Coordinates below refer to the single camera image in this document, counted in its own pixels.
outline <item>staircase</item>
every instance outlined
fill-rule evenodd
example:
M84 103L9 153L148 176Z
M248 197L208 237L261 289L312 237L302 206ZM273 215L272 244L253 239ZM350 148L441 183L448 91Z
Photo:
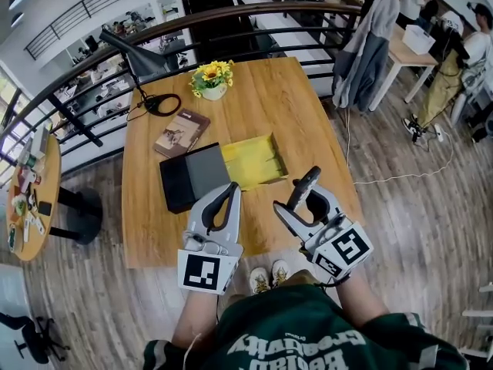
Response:
M186 3L191 14L215 8L234 6L233 0L188 0ZM193 41L201 42L202 44L196 51L199 62L210 62L218 59L224 60L227 56L237 53L257 51L259 47L254 37L241 37L236 39L235 42L228 40L210 43L211 39L217 37L251 31L253 31L253 27L250 24L250 18L248 16L222 18L204 25L195 25L190 29Z

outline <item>black box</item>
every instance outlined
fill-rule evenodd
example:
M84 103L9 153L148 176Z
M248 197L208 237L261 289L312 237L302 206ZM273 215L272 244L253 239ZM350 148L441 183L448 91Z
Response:
M180 214L198 199L230 183L218 143L164 160L159 164L168 210Z

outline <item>round wooden table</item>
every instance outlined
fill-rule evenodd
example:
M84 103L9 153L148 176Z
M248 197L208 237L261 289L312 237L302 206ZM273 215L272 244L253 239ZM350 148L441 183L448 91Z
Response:
M78 244L89 244L96 238L101 229L102 208L101 200L95 190L85 189L78 193L70 192L60 187L62 159L60 155L60 145L55 136L50 135L46 147L45 168L41 172L41 182L31 183L31 193L36 191L36 200L39 203L44 201L52 205L49 216L31 210L34 218L39 217L45 233L40 234L34 224L29 225L29 240L22 242L22 246L15 251L15 254L22 261L30 261L44 247L49 235L59 236L74 240ZM27 217L27 207L22 217L12 220L15 211L12 207L12 198L15 196L15 187L18 187L18 172L20 166L15 168L14 175L10 183L7 199L7 231L11 224L15 224L21 230L24 228L24 219ZM56 204L61 203L69 207L67 213L67 226L69 230L52 227L53 216L56 212Z

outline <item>black cap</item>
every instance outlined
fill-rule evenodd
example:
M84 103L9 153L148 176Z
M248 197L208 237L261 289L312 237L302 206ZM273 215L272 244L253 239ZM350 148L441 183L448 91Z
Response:
M493 15L486 5L478 3L472 11L476 15L484 16L486 18L486 22L488 23L488 27L493 29Z

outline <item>sneaker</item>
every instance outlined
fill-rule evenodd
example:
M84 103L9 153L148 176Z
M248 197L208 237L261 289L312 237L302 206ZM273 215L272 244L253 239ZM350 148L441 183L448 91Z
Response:
M269 274L263 267L257 267L250 273L250 289L253 294L259 294L261 292L268 291L269 288Z
M416 127L414 126L414 123L411 122L408 118L404 118L402 120L402 124L410 134L416 133Z
M290 267L286 261L275 261L272 265L272 288L278 287L291 277Z

